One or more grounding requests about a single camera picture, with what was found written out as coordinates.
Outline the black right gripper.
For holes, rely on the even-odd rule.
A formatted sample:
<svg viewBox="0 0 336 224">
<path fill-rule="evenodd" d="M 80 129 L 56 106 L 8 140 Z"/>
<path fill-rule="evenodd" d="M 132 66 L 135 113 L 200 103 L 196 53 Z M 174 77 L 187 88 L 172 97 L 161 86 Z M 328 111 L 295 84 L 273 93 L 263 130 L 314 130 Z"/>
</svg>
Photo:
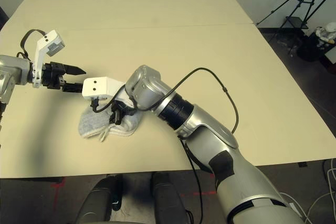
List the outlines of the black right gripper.
<svg viewBox="0 0 336 224">
<path fill-rule="evenodd" d="M 126 105 L 122 101 L 115 100 L 111 105 L 112 114 L 109 117 L 109 124 L 120 125 L 123 115 L 134 115 L 135 108 Z"/>
</svg>

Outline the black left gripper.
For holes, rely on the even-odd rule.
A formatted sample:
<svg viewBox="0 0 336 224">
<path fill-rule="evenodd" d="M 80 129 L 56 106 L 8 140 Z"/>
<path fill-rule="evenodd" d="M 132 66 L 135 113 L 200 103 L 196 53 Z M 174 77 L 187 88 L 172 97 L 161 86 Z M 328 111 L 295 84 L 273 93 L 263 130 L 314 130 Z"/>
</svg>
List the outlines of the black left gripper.
<svg viewBox="0 0 336 224">
<path fill-rule="evenodd" d="M 60 90 L 62 87 L 62 92 L 81 93 L 83 84 L 67 82 L 64 83 L 63 75 L 65 73 L 70 75 L 86 74 L 86 72 L 79 67 L 63 65 L 57 62 L 50 62 L 44 64 L 41 83 L 44 87 L 47 87 L 48 89 Z"/>
</svg>

